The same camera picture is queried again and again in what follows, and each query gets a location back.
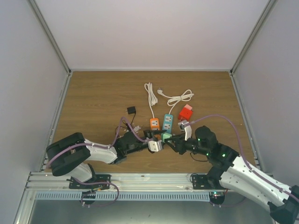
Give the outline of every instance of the cable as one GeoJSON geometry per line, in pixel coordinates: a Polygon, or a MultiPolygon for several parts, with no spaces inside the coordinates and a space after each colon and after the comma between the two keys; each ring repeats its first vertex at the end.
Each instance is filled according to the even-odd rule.
{"type": "Polygon", "coordinates": [[[133,117],[133,119],[132,119],[132,121],[131,121],[131,125],[132,125],[132,123],[133,123],[133,121],[134,121],[135,116],[136,116],[136,113],[134,113],[134,117],[133,117]]]}
{"type": "Polygon", "coordinates": [[[236,136],[237,136],[237,141],[238,141],[239,149],[240,149],[240,155],[241,155],[241,157],[243,158],[244,163],[246,164],[246,166],[249,168],[249,170],[250,170],[251,172],[253,172],[255,175],[257,175],[257,176],[260,177],[262,180],[264,180],[265,182],[267,182],[267,183],[270,184],[271,186],[275,187],[275,188],[278,189],[279,191],[286,193],[288,196],[292,197],[296,202],[299,203],[299,199],[298,199],[296,196],[292,195],[291,193],[287,192],[287,191],[284,190],[283,188],[281,188],[281,187],[277,186],[276,184],[272,183],[271,181],[267,180],[267,179],[264,178],[262,175],[260,175],[258,172],[256,172],[255,170],[252,169],[252,167],[249,165],[248,161],[246,160],[246,157],[245,157],[244,150],[243,150],[243,147],[242,147],[242,143],[241,143],[241,138],[240,138],[239,132],[238,132],[236,126],[235,126],[235,125],[234,125],[234,124],[233,124],[227,117],[222,116],[222,115],[219,115],[219,114],[211,114],[211,115],[207,115],[207,116],[205,116],[205,117],[203,117],[203,118],[200,118],[200,119],[198,119],[198,120],[191,121],[190,123],[185,124],[184,127],[190,126],[190,125],[192,125],[192,124],[194,124],[194,123],[196,123],[196,122],[198,122],[198,121],[200,121],[200,120],[204,120],[204,119],[209,118],[209,117],[221,117],[221,118],[224,118],[226,121],[228,121],[228,122],[231,124],[231,126],[233,127],[233,129],[234,129],[234,131],[235,131],[235,134],[236,134],[236,136]]]}
{"type": "Polygon", "coordinates": [[[194,96],[194,94],[192,93],[191,90],[186,90],[181,96],[176,96],[176,97],[168,97],[168,96],[164,95],[163,90],[161,88],[159,88],[157,92],[159,95],[169,98],[169,100],[167,101],[167,105],[172,106],[172,107],[168,114],[171,113],[172,109],[179,101],[189,101],[194,96]]]}
{"type": "Polygon", "coordinates": [[[148,92],[148,94],[149,94],[149,108],[150,108],[150,111],[153,115],[153,118],[155,118],[155,115],[154,115],[154,112],[153,112],[153,109],[151,108],[151,106],[158,103],[158,99],[157,99],[157,97],[155,96],[155,94],[153,92],[153,84],[152,83],[148,83],[148,84],[146,83],[146,84],[144,84],[144,88],[145,88],[146,92],[148,92]]]}
{"type": "MultiPolygon", "coordinates": [[[[132,125],[132,123],[133,123],[133,121],[134,121],[135,116],[136,116],[136,113],[134,113],[133,119],[132,119],[132,121],[131,121],[131,125],[132,125]]],[[[129,129],[129,127],[127,126],[127,123],[124,122],[124,120],[122,120],[122,123],[126,126],[126,127],[121,126],[122,128],[127,128],[127,129],[129,129]]]]}
{"type": "Polygon", "coordinates": [[[213,202],[210,202],[210,204],[213,205],[213,206],[215,206],[215,205],[216,205],[216,206],[219,205],[219,208],[221,208],[221,207],[223,207],[223,208],[233,208],[233,207],[235,207],[235,206],[238,206],[238,205],[243,204],[243,203],[245,202],[245,200],[246,200],[246,197],[244,197],[240,202],[238,202],[238,203],[236,203],[236,204],[230,204],[230,205],[214,204],[213,202]]]}
{"type": "Polygon", "coordinates": [[[194,159],[193,156],[192,156],[192,152],[190,153],[190,156],[195,161],[198,161],[198,162],[207,162],[207,160],[196,160],[196,159],[194,159]]]}
{"type": "Polygon", "coordinates": [[[193,174],[190,175],[189,180],[190,180],[191,183],[193,183],[193,181],[191,180],[191,178],[192,178],[193,175],[198,175],[198,174],[197,173],[193,173],[193,174]]]}
{"type": "Polygon", "coordinates": [[[115,199],[113,200],[113,201],[111,201],[111,202],[109,202],[109,203],[106,203],[106,204],[99,204],[99,205],[86,205],[85,206],[85,204],[84,204],[84,202],[83,202],[83,198],[84,198],[84,195],[82,195],[82,197],[81,197],[81,204],[82,204],[82,206],[84,206],[84,207],[105,207],[105,206],[108,206],[108,205],[111,205],[111,204],[113,204],[114,202],[116,202],[117,201],[117,199],[118,199],[118,197],[119,197],[119,195],[120,195],[120,190],[118,189],[118,187],[114,184],[114,183],[110,183],[110,182],[95,182],[95,183],[84,183],[84,182],[81,182],[80,180],[78,180],[78,179],[76,179],[76,178],[74,178],[75,179],[75,181],[77,181],[78,183],[80,183],[80,184],[83,184],[83,185],[95,185],[95,184],[108,184],[108,185],[112,185],[112,186],[114,186],[115,187],[115,189],[117,190],[117,195],[116,195],[116,197],[115,197],[115,199]]]}
{"type": "Polygon", "coordinates": [[[48,168],[50,167],[51,163],[52,163],[54,160],[56,160],[59,156],[61,156],[62,154],[66,153],[66,152],[68,152],[68,151],[70,151],[71,149],[73,149],[73,148],[77,148],[77,147],[79,147],[79,146],[92,146],[92,147],[97,147],[97,148],[102,148],[102,149],[109,149],[110,147],[113,147],[113,145],[115,144],[115,142],[116,142],[116,140],[117,140],[118,133],[120,132],[121,122],[122,122],[122,120],[125,120],[125,121],[127,122],[127,124],[128,124],[128,126],[129,126],[129,128],[131,129],[132,133],[134,134],[134,136],[135,136],[139,141],[141,141],[141,142],[148,142],[148,141],[151,141],[151,140],[152,140],[152,139],[145,139],[145,140],[141,139],[141,138],[134,132],[132,126],[129,124],[128,119],[125,118],[125,117],[122,117],[122,118],[120,119],[120,122],[119,122],[119,125],[118,125],[118,128],[117,128],[117,132],[116,132],[116,135],[115,135],[115,138],[114,138],[114,140],[113,140],[113,142],[112,142],[111,145],[109,145],[109,146],[107,146],[107,147],[106,147],[106,146],[100,146],[100,145],[97,145],[97,144],[94,144],[94,143],[79,143],[79,144],[76,144],[76,145],[72,145],[72,146],[70,146],[70,147],[68,147],[68,148],[66,148],[66,149],[64,149],[64,150],[62,150],[61,152],[57,153],[57,154],[56,154],[56,155],[55,155],[55,156],[54,156],[54,157],[47,163],[47,165],[46,165],[46,169],[48,169],[48,168]]]}

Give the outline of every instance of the power strip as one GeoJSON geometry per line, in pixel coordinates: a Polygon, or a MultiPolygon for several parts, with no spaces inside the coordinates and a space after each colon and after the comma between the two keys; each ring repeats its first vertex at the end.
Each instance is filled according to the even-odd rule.
{"type": "Polygon", "coordinates": [[[160,130],[160,123],[158,118],[152,118],[149,120],[151,130],[159,131],[160,130]]]}
{"type": "Polygon", "coordinates": [[[168,134],[171,134],[172,120],[173,116],[171,114],[165,114],[162,130],[166,130],[168,134]]]}

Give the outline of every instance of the orange power strip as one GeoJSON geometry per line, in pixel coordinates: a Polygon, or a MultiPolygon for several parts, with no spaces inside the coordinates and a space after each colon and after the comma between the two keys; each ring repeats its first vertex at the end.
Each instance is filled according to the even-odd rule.
{"type": "Polygon", "coordinates": [[[149,120],[151,130],[160,130],[160,123],[158,118],[152,118],[149,120]]]}

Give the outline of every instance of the red power adapter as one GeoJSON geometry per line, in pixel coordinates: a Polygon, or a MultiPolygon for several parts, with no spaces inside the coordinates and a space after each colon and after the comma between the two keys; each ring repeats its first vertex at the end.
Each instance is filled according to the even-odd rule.
{"type": "Polygon", "coordinates": [[[193,114],[192,107],[186,104],[186,106],[184,106],[184,108],[179,113],[178,119],[189,121],[192,114],[193,114]]]}

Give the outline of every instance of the teal power strip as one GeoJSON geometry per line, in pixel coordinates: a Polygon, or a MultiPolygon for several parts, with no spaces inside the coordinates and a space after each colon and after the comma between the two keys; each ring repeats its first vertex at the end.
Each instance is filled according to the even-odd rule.
{"type": "Polygon", "coordinates": [[[171,134],[172,120],[173,120],[173,116],[171,114],[166,114],[164,116],[164,122],[163,122],[162,130],[166,130],[166,132],[168,134],[171,134]]]}

